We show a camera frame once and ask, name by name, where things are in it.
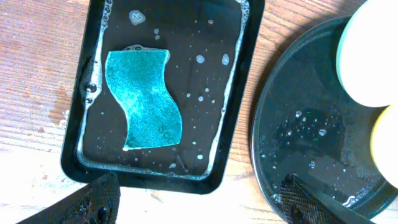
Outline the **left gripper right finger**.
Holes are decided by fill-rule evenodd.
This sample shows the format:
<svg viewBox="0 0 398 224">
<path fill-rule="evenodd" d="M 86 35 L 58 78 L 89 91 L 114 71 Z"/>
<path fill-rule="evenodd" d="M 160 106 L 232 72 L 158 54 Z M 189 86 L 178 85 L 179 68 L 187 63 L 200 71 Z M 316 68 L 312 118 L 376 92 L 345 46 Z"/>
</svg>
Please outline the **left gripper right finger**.
<svg viewBox="0 0 398 224">
<path fill-rule="evenodd" d="M 371 223 L 368 218 L 346 208 L 295 174 L 280 184 L 280 201 L 288 223 Z"/>
</svg>

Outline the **yellow plate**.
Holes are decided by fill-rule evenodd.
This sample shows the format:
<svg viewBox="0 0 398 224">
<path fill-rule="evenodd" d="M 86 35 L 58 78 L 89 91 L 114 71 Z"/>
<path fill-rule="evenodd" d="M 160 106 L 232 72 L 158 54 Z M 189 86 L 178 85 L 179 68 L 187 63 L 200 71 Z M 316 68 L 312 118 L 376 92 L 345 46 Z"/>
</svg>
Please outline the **yellow plate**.
<svg viewBox="0 0 398 224">
<path fill-rule="evenodd" d="M 370 152 L 378 171 L 397 188 L 397 106 L 388 106 L 376 120 Z"/>
</svg>

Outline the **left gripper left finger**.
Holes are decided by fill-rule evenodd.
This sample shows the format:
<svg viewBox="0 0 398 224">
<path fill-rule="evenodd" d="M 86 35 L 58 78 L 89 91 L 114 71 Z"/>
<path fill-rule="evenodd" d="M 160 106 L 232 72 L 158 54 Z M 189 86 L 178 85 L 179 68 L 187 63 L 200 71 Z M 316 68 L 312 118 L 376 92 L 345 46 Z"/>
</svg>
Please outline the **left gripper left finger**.
<svg viewBox="0 0 398 224">
<path fill-rule="evenodd" d="M 115 224 L 120 196 L 118 177 L 110 172 L 21 223 Z"/>
</svg>

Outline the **green yellow sponge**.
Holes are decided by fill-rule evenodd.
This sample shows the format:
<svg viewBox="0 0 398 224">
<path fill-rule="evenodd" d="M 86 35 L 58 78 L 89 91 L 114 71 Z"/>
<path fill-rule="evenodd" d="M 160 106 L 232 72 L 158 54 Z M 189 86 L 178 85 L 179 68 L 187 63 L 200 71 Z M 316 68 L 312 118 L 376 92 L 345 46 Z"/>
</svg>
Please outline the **green yellow sponge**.
<svg viewBox="0 0 398 224">
<path fill-rule="evenodd" d="M 165 49 L 111 51 L 105 63 L 107 86 L 127 122 L 125 151 L 179 144 L 182 115 L 165 85 Z"/>
</svg>

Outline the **light blue plate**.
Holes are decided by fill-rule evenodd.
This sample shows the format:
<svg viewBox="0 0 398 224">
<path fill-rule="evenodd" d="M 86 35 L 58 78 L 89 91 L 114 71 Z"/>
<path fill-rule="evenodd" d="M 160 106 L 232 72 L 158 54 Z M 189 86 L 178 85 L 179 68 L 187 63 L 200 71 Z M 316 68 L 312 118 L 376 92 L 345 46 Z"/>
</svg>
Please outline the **light blue plate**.
<svg viewBox="0 0 398 224">
<path fill-rule="evenodd" d="M 341 86 L 357 103 L 397 103 L 397 0 L 368 0 L 349 19 L 336 53 Z"/>
</svg>

